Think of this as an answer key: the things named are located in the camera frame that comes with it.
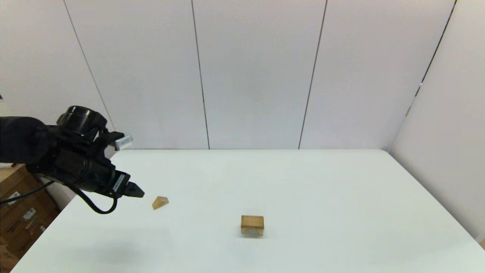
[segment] label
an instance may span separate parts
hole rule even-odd
[[[118,190],[118,188],[120,187],[121,185],[121,182],[123,181],[123,179],[125,178],[125,175],[122,174],[120,175],[120,177],[118,177],[118,180],[116,181],[116,183],[114,184],[114,187],[113,187],[113,190],[116,192]]]
[[[28,220],[30,218],[32,218],[32,216],[35,214],[35,209],[34,208],[31,208],[29,209],[29,211],[27,211],[25,214],[24,214],[24,219],[25,220]]]
[[[10,195],[10,196],[9,196],[7,199],[14,198],[14,197],[17,197],[17,196],[19,196],[19,195],[20,195],[20,193],[19,193],[18,191],[16,191],[16,192],[14,192],[12,195]],[[8,202],[7,204],[8,204],[8,205],[13,205],[15,202],[17,202],[17,200],[15,200],[15,201],[11,201],[11,202]]]

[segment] wooden block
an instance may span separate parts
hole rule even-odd
[[[155,209],[162,207],[166,204],[168,204],[168,198],[158,196],[157,198],[155,198],[155,201],[153,201],[152,208],[155,210]]]
[[[262,216],[241,216],[241,233],[257,232],[260,236],[264,232],[264,218]]]

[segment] white table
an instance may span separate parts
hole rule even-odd
[[[145,197],[109,215],[76,197],[13,273],[485,272],[480,246],[383,151],[128,150],[113,162]],[[170,203],[154,211],[158,195]],[[242,237],[241,215],[264,216],[264,236]]]

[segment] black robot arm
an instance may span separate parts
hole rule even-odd
[[[110,213],[121,196],[145,193],[105,157],[108,145],[131,141],[109,132],[106,123],[100,113],[81,106],[68,108],[53,126],[29,117],[0,118],[0,162],[25,163],[29,172],[68,186],[96,212]],[[113,207],[98,209],[81,190],[113,198]]]

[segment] rectangular wooden block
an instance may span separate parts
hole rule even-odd
[[[241,233],[257,232],[260,236],[264,232],[264,218],[262,216],[241,216]]]

